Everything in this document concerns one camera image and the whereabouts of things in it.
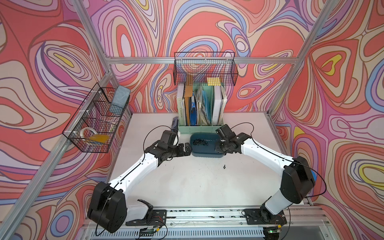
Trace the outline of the teal plastic storage tray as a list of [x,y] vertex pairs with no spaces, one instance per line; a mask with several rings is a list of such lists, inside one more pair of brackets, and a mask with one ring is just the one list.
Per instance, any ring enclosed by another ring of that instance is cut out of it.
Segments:
[[[208,146],[194,146],[193,140],[203,139],[209,142]],[[216,133],[194,133],[190,137],[190,145],[192,147],[192,155],[201,158],[222,158],[223,154],[215,151],[215,143],[220,140]]]

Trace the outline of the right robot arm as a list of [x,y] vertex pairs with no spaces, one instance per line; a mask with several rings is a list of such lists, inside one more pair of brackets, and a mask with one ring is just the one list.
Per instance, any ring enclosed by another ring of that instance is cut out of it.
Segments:
[[239,153],[256,159],[281,177],[280,188],[260,207],[259,218],[263,223],[270,224],[282,210],[301,203],[315,186],[312,170],[305,158],[283,155],[252,138],[219,140],[215,150],[223,155]]

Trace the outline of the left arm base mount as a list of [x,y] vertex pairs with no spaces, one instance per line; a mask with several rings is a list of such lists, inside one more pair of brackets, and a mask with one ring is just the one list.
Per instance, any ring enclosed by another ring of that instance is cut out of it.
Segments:
[[167,210],[154,209],[152,204],[142,199],[130,201],[125,225],[128,227],[158,226],[166,223],[167,213]]

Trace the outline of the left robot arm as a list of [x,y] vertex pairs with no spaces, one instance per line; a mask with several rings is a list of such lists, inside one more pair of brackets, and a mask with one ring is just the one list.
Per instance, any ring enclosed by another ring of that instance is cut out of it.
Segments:
[[168,146],[155,142],[123,174],[109,183],[100,182],[96,185],[87,218],[109,233],[116,232],[126,222],[150,221],[153,217],[153,205],[142,199],[129,201],[131,191],[164,161],[190,156],[191,153],[192,147],[189,143]]

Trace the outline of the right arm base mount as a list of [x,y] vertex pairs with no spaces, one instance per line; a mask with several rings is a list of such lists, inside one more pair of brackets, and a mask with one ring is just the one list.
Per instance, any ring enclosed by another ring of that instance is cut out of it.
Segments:
[[243,209],[241,214],[246,218],[248,225],[285,225],[287,219],[283,211],[280,211],[277,215],[271,214],[266,209],[253,208]]

